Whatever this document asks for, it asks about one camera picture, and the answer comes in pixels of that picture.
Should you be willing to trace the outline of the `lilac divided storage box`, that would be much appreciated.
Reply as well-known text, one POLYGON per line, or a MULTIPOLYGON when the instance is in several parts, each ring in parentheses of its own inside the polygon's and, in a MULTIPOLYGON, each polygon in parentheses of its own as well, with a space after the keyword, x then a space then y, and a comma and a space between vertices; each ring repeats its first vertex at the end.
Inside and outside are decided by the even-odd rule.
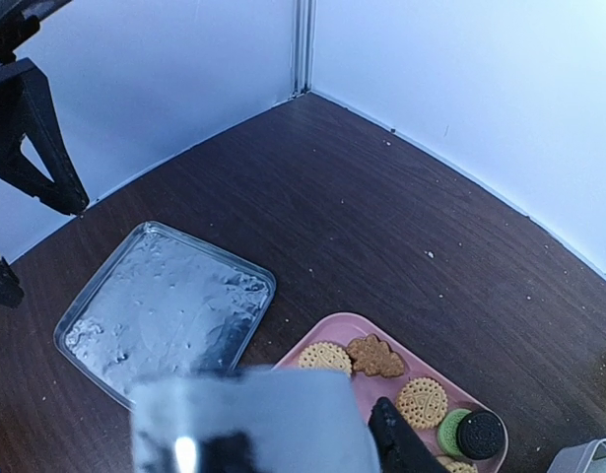
POLYGON ((606 473, 606 439, 562 448, 548 473, 606 473))

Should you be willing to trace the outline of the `clear plastic box lid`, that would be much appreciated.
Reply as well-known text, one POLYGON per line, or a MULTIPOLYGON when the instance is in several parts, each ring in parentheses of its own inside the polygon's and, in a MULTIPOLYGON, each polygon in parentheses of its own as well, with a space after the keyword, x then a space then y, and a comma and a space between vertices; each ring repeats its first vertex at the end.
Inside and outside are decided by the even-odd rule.
POLYGON ((53 339, 94 385, 131 408, 143 377, 234 369, 276 288, 270 271, 145 222, 72 301, 53 339))

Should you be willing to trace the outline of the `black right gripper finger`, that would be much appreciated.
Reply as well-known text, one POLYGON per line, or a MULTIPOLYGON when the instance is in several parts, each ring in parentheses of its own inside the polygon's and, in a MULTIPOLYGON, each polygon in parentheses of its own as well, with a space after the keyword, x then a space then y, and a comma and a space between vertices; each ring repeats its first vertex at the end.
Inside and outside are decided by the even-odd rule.
POLYGON ((446 472, 389 398, 377 399, 368 425, 382 472, 446 472))

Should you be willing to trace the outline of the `brown flower cookie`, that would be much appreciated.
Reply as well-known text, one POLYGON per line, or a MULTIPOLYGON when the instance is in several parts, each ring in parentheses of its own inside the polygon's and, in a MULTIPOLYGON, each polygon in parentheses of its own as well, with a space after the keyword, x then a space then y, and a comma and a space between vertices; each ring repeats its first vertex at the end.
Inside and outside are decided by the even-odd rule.
POLYGON ((352 360, 353 371, 369 377, 394 378, 406 371, 403 359, 375 334, 353 339, 346 352, 352 360))

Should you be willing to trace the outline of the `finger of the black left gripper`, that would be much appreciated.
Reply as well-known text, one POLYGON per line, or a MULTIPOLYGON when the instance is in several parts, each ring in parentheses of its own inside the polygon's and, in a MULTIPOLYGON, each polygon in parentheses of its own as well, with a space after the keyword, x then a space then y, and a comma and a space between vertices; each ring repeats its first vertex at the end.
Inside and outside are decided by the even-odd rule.
POLYGON ((0 179, 63 215, 90 203, 64 145, 49 82, 28 58, 0 65, 0 179))

